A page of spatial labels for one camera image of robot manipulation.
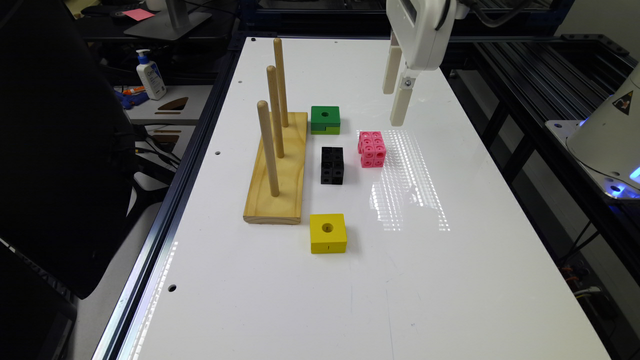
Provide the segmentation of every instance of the green cube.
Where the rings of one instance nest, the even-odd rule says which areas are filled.
[[[312,106],[312,129],[314,125],[325,127],[340,127],[340,108],[337,106]]]
[[[331,126],[327,126],[325,130],[314,130],[311,128],[311,135],[340,135],[340,128]]]

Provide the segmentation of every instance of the hand sanitizer bottle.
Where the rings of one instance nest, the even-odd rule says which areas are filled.
[[[164,86],[164,81],[162,81],[158,65],[153,61],[149,61],[145,55],[145,53],[150,51],[149,49],[136,51],[138,52],[138,61],[140,61],[140,65],[136,67],[136,71],[138,72],[138,76],[140,76],[142,85],[144,85],[149,99],[160,100],[160,98],[167,93],[167,88]]]

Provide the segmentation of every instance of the yellow cube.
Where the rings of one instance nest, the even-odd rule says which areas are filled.
[[[347,228],[343,214],[311,215],[310,230],[312,254],[347,251]]]

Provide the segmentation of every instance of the wooden peg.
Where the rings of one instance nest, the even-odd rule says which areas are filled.
[[[273,118],[273,132],[276,142],[276,156],[279,159],[284,157],[284,145],[282,142],[282,125],[280,123],[280,106],[278,105],[278,80],[276,79],[276,68],[272,65],[267,67],[267,82],[269,83],[269,98],[271,100],[271,115]]]
[[[271,121],[269,120],[269,105],[264,100],[258,101],[258,118],[260,119],[260,131],[262,132],[262,146],[264,157],[267,163],[267,175],[269,176],[269,187],[271,196],[280,195],[278,187],[278,172],[276,169],[276,157],[273,153],[273,138],[271,137]]]
[[[282,54],[282,40],[273,39],[273,48],[276,53],[276,69],[278,71],[278,95],[280,98],[280,114],[282,126],[289,126],[289,110],[287,109],[287,88],[284,82],[284,56]]]

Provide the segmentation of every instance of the pink block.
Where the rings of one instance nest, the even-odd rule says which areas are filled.
[[[358,141],[362,141],[362,139],[371,139],[372,135],[371,135],[371,131],[360,131],[360,137],[358,138]]]
[[[363,138],[358,142],[358,154],[362,154],[362,149],[364,149],[365,146],[370,146],[373,145],[373,140],[369,139],[369,138]]]
[[[371,168],[374,165],[374,161],[372,159],[365,159],[364,156],[360,158],[360,165],[363,168]]]
[[[380,131],[361,131],[358,139],[358,154],[362,154],[360,163],[363,168],[383,167],[387,157]]]
[[[362,157],[373,160],[376,157],[376,149],[372,145],[362,146]]]
[[[375,148],[375,158],[384,160],[387,156],[387,148],[384,145],[374,145],[373,147]]]

